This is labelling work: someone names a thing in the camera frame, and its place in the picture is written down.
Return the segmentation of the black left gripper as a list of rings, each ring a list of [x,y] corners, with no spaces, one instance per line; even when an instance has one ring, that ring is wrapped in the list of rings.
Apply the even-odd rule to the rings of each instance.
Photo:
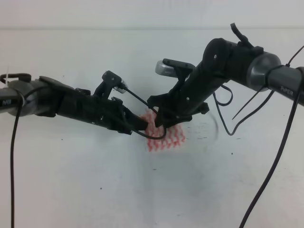
[[[76,90],[56,92],[57,115],[131,135],[132,130],[126,126],[122,117],[124,111],[125,107],[119,100],[104,101]],[[128,124],[135,130],[146,130],[148,127],[144,119],[133,113],[128,114]]]

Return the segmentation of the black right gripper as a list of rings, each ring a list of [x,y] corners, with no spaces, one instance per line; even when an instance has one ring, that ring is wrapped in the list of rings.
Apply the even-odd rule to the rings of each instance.
[[[195,67],[186,78],[178,79],[167,94],[148,98],[150,107],[163,109],[157,112],[156,127],[171,127],[173,122],[188,122],[195,114],[205,114],[209,110],[205,100],[228,81],[225,59],[203,59]]]

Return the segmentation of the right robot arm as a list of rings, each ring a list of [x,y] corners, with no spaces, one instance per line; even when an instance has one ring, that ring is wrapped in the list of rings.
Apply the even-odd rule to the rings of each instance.
[[[207,113],[205,100],[230,80],[254,91],[270,89],[292,100],[299,94],[299,104],[304,103],[303,67],[282,65],[278,56],[253,46],[234,23],[230,26],[239,42],[211,40],[197,66],[166,58],[157,62],[157,74],[178,79],[168,93],[150,96],[147,101],[159,109],[154,121],[157,127],[169,128]]]

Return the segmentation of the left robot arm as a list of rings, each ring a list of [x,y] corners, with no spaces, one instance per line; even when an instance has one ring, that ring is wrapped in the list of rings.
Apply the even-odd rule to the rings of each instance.
[[[0,81],[6,87],[0,90],[0,111],[13,116],[59,115],[124,134],[146,130],[148,123],[126,108],[122,100],[108,98],[120,82],[117,76],[114,79],[113,84],[103,81],[91,94],[89,90],[74,89],[46,76],[32,80],[26,73],[1,75]]]

